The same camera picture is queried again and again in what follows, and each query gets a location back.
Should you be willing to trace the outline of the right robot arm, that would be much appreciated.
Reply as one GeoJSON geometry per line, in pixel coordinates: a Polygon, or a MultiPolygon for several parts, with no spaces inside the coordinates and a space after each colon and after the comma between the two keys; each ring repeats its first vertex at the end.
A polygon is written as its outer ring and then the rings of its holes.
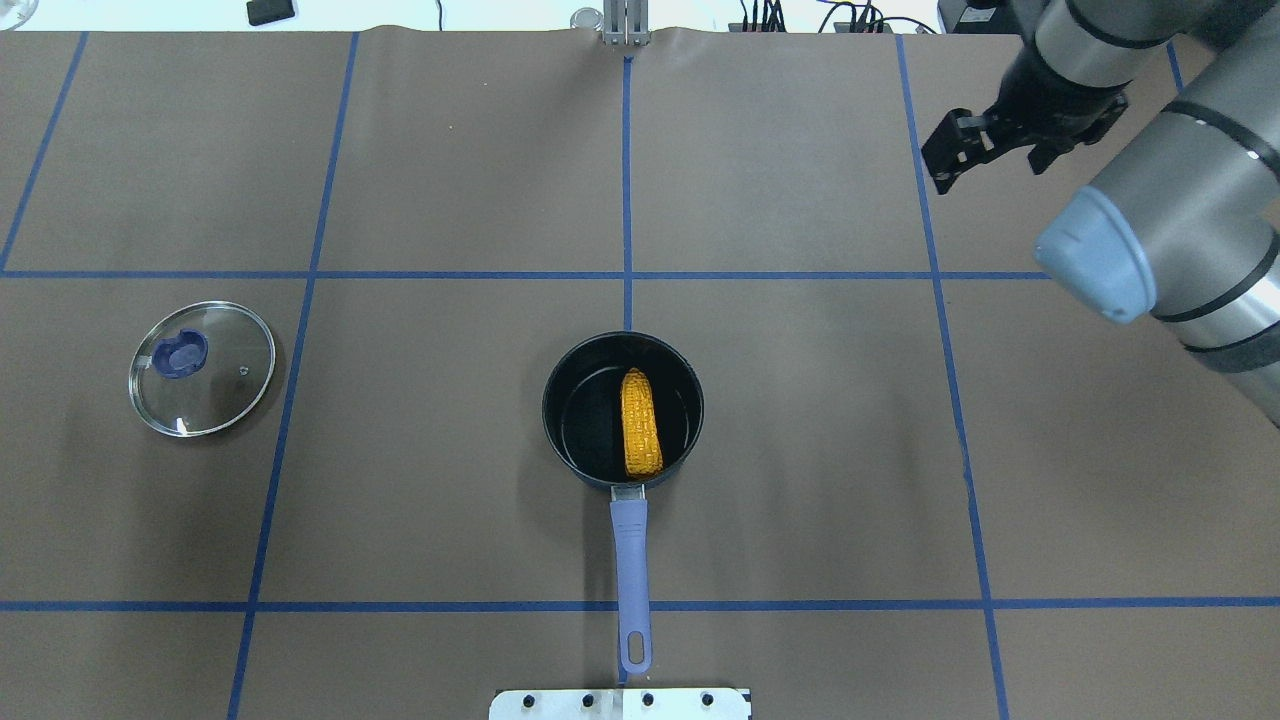
{"type": "Polygon", "coordinates": [[[1117,324],[1161,322],[1270,421],[1279,415],[1275,1],[1051,1],[995,102],[948,111],[922,145],[938,193],[1028,149],[1039,174],[1106,136],[1126,88],[1178,35],[1215,59],[1039,233],[1034,258],[1117,324]]]}

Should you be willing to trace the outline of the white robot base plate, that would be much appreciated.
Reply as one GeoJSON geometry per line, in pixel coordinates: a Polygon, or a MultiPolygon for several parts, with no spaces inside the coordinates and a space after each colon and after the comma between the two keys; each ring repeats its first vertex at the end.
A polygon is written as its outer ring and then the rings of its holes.
{"type": "Polygon", "coordinates": [[[521,689],[495,694],[489,719],[753,719],[751,693],[728,687],[521,689]]]}

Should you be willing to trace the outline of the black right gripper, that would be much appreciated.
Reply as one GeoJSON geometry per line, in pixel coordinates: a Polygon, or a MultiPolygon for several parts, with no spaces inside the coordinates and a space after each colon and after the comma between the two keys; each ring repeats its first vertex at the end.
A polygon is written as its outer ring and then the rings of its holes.
{"type": "Polygon", "coordinates": [[[986,114],[947,111],[922,145],[938,196],[970,169],[1028,147],[1037,176],[1078,145],[1098,143],[1129,109],[1125,85],[1089,87],[1062,78],[1033,45],[1025,45],[1001,79],[986,114]]]}

